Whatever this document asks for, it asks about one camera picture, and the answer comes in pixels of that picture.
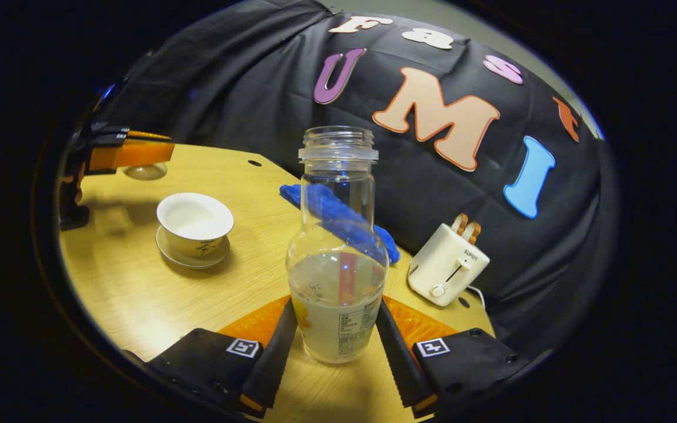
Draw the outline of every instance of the glass bottle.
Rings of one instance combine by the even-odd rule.
[[[303,225],[287,252],[289,289],[308,355],[324,363],[363,351],[378,315],[388,254],[374,232],[373,133],[321,126],[299,150]]]

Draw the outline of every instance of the black cloth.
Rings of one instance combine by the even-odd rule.
[[[559,94],[510,57],[446,29],[397,16],[371,14],[393,23],[352,34],[328,32],[350,16],[332,14],[311,1],[239,3],[188,27],[140,60],[102,119],[167,134],[178,143],[261,153],[298,177],[303,166],[297,150],[306,129],[338,124],[371,129],[380,152],[373,167],[376,223],[414,254],[438,225],[451,224],[461,212],[479,222],[476,244],[491,263],[473,285],[484,292],[491,317],[512,334],[547,306],[546,298],[557,287],[571,291],[583,283],[584,275],[564,275],[596,221],[603,141],[572,110],[580,136],[574,142],[553,100],[561,99]],[[413,28],[448,34],[454,38],[452,49],[402,37]],[[318,104],[313,89],[323,61],[353,48],[367,51],[346,88],[331,104]],[[523,85],[488,70],[486,55],[519,67]],[[342,65],[336,65],[333,79]],[[414,113],[407,117],[406,133],[374,123],[373,113],[384,110],[400,88],[404,66],[435,75],[446,104],[473,95],[499,110],[500,118],[482,139],[475,171],[462,171],[435,151],[435,140],[448,129],[419,142]],[[556,161],[538,198],[536,219],[519,213],[503,195],[521,171],[524,136],[538,140]],[[588,254],[598,249],[602,246],[592,246]],[[565,301],[586,303],[591,297]]]

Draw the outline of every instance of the orange letter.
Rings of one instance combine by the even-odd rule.
[[[383,112],[373,120],[393,132],[406,132],[406,115],[414,108],[417,141],[424,142],[451,126],[448,136],[435,142],[435,151],[468,172],[477,169],[477,150],[490,123],[500,112],[477,96],[465,96],[445,105],[440,81],[424,70],[402,68],[404,83]]]
[[[558,103],[558,116],[561,117],[561,122],[564,124],[564,128],[566,128],[566,131],[569,132],[569,135],[574,139],[574,141],[578,142],[578,134],[573,129],[573,127],[578,125],[578,123],[576,123],[576,118],[571,115],[571,109],[569,106],[561,102],[561,100],[556,99],[555,97],[553,97],[553,100]]]

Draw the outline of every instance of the foam letter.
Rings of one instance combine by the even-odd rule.
[[[515,65],[512,65],[500,57],[496,56],[485,56],[485,61],[483,62],[485,67],[503,78],[510,80],[513,83],[518,83],[521,85],[524,83],[524,80],[521,79],[521,70],[519,70]]]
[[[341,68],[341,73],[338,75],[336,83],[333,84],[333,87],[328,89],[328,79],[333,74],[333,68],[336,67],[336,64],[341,59],[341,56],[344,56],[341,53],[331,54],[327,57],[325,65],[323,65],[323,70],[320,72],[320,76],[317,78],[317,83],[315,83],[315,91],[313,93],[313,98],[315,102],[318,102],[322,105],[327,105],[335,99],[338,99],[341,96],[341,92],[344,91],[347,81],[351,76],[352,71],[354,70],[357,60],[365,54],[366,49],[364,48],[355,48],[354,50],[346,53],[346,62],[344,67]]]
[[[578,142],[578,134],[574,131],[573,127],[578,126],[576,118],[571,115],[571,109],[569,106],[561,102],[561,100],[553,97],[556,103],[558,103],[558,115],[561,116],[561,122],[564,123],[564,128],[569,132],[569,135]]]
[[[445,105],[440,81],[424,70],[402,68],[404,82],[382,112],[373,120],[393,132],[406,132],[406,116],[414,108],[417,141],[424,142],[451,126],[448,136],[435,142],[435,151],[465,171],[477,169],[477,150],[490,123],[500,112],[477,96],[465,96]]]
[[[451,43],[454,42],[454,38],[432,29],[414,28],[411,31],[403,32],[401,36],[406,38],[406,40],[425,43],[426,45],[436,46],[436,48],[443,50],[450,50]]]
[[[521,166],[521,173],[513,185],[503,188],[503,195],[519,213],[534,219],[537,217],[537,198],[548,171],[555,167],[555,159],[533,137],[525,136],[524,144],[527,146],[527,158]]]
[[[343,34],[350,34],[357,32],[357,28],[370,29],[378,23],[383,25],[392,24],[392,19],[384,17],[369,17],[369,16],[352,16],[349,21],[344,22],[341,26],[329,29],[328,32],[340,32]]]

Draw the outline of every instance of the pink letter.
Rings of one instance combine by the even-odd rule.
[[[524,80],[521,79],[521,70],[519,70],[515,65],[512,65],[500,57],[496,56],[485,56],[485,61],[483,62],[485,67],[503,78],[510,80],[513,83],[518,83],[521,85],[524,83]]]

